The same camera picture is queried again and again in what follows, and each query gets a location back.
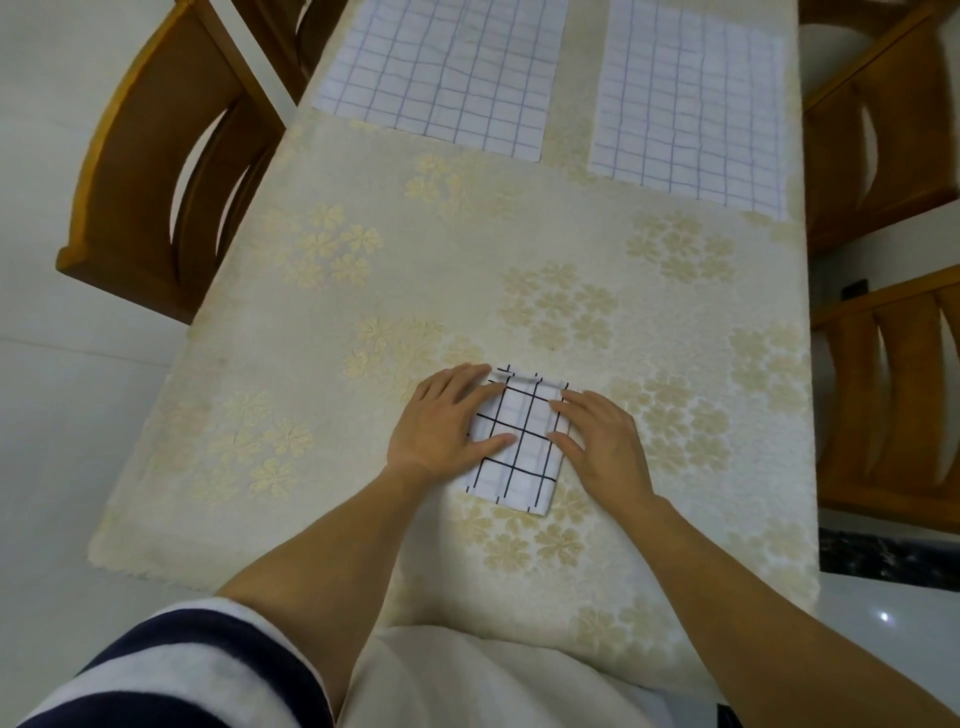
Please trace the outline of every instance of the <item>grid pattern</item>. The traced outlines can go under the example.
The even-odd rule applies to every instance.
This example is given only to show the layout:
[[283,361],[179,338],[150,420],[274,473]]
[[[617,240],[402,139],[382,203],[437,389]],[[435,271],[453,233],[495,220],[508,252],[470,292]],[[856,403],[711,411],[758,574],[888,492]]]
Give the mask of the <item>grid pattern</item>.
[[470,439],[486,440],[511,432],[517,440],[462,475],[458,487],[518,511],[545,516],[564,459],[546,434],[570,430],[570,423],[550,409],[549,402],[558,400],[568,385],[536,374],[519,375],[509,366],[492,372],[489,381],[506,382],[507,388],[477,412]]
[[566,0],[367,0],[314,107],[538,161],[565,21]]
[[589,171],[786,217],[782,40],[612,0]]

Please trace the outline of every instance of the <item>gold flower pattern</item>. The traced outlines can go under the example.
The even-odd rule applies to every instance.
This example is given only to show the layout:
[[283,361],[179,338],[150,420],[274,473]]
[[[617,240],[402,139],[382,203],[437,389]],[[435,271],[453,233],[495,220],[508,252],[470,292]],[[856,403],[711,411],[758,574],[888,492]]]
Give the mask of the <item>gold flower pattern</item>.
[[417,157],[416,174],[407,181],[408,198],[439,207],[443,215],[475,220],[509,220],[519,205],[518,188],[491,180],[490,161],[469,150],[453,159],[427,154]]
[[577,556],[584,550],[584,544],[580,540],[580,535],[573,528],[560,528],[555,523],[550,523],[545,530],[542,530],[534,537],[534,541],[540,544],[537,549],[537,555],[546,561],[554,557],[561,566],[577,566]]
[[682,376],[659,371],[642,382],[614,379],[607,394],[637,418],[651,468],[720,472],[730,465],[730,417],[695,395]]
[[762,212],[743,211],[740,214],[754,228],[769,229],[770,239],[776,243],[783,243],[791,246],[806,245],[806,231],[804,230],[804,226],[794,222],[793,220],[782,220],[777,222],[772,217],[765,215]]
[[550,516],[558,522],[570,521],[576,525],[593,514],[593,504],[587,493],[579,486],[558,484],[550,501]]
[[304,290],[323,288],[331,281],[366,285],[371,273],[368,256],[384,246],[374,228],[349,224],[340,205],[316,205],[303,219],[273,209],[261,225],[255,238],[257,260],[281,268],[285,282]]
[[550,261],[538,270],[511,268],[503,275],[507,294],[497,313],[511,328],[526,328],[530,343],[557,352],[571,342],[595,349],[610,346],[609,316],[616,296],[598,285],[581,283],[570,263]]
[[644,596],[635,596],[633,606],[620,610],[620,621],[630,629],[638,642],[653,642],[673,626],[672,613],[666,604],[653,604]]
[[529,543],[512,536],[509,533],[498,533],[496,538],[487,541],[484,544],[484,551],[487,556],[484,558],[484,565],[494,571],[505,571],[506,573],[515,573],[526,568],[530,561],[530,553],[527,551]]
[[450,336],[446,327],[434,321],[371,316],[355,329],[359,347],[344,359],[344,376],[374,381],[404,401],[418,382],[442,368],[442,362],[484,358],[483,350],[468,337]]
[[763,396],[771,412],[797,414],[810,403],[810,359],[799,326],[735,328],[730,336],[731,380],[741,390]]
[[490,540],[493,519],[485,514],[479,503],[465,508],[454,522],[455,532],[467,544],[483,545]]
[[543,132],[543,156],[540,161],[547,166],[563,169],[571,182],[590,184],[598,179],[587,170],[593,125],[591,119],[581,116],[575,108],[557,105]]
[[193,464],[191,496],[217,505],[243,493],[287,497],[300,482],[296,461],[314,445],[305,423],[276,416],[267,392],[235,392],[215,413],[218,431],[207,436],[206,456]]
[[704,237],[696,215],[679,211],[662,217],[639,215],[634,230],[627,255],[658,265],[665,278],[681,283],[733,279],[733,240],[715,233]]
[[592,661],[609,660],[623,648],[627,630],[617,624],[610,612],[593,607],[581,607],[571,623],[573,639],[587,652]]
[[530,528],[539,528],[542,522],[540,516],[534,516],[524,511],[517,511],[502,505],[495,505],[493,507],[493,517],[498,521],[503,521],[503,527],[508,533],[512,533],[515,536],[518,536],[521,531]]
[[812,529],[780,519],[769,519],[752,536],[728,533],[725,543],[730,556],[804,609],[812,608],[819,589],[816,563],[805,559],[816,547]]

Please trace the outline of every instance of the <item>cream tablecloth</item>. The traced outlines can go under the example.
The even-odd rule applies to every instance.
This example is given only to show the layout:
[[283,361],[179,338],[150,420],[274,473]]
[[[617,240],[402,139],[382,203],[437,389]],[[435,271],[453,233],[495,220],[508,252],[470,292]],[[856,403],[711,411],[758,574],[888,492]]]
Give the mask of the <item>cream tablecloth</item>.
[[[706,4],[684,6],[796,33],[788,0]],[[791,219],[775,224],[586,172],[607,11],[570,0],[540,163],[323,114],[308,91],[109,500],[95,564],[217,586],[379,471],[414,382],[487,360],[620,402],[658,492],[812,609],[795,43]],[[716,695],[651,572],[567,464],[542,519],[431,498],[382,621],[546,645]]]

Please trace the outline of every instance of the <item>striped clothing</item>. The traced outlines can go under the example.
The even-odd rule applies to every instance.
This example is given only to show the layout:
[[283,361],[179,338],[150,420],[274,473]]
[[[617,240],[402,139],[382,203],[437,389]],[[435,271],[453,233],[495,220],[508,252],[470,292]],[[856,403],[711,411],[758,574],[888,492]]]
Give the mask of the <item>striped clothing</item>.
[[272,624],[229,599],[157,612],[30,713],[23,728],[333,726],[317,671]]

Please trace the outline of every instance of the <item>checkered napkin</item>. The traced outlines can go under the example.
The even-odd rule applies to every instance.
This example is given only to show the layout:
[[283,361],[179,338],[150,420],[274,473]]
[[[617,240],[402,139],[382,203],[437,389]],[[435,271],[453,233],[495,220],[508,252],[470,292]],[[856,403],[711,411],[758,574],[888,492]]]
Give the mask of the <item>checkered napkin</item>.
[[471,440],[512,432],[517,440],[461,475],[453,487],[494,503],[545,516],[564,457],[547,432],[568,432],[570,422],[550,409],[568,382],[523,375],[510,366],[494,369],[491,382],[506,382],[499,397],[484,402],[470,424]]

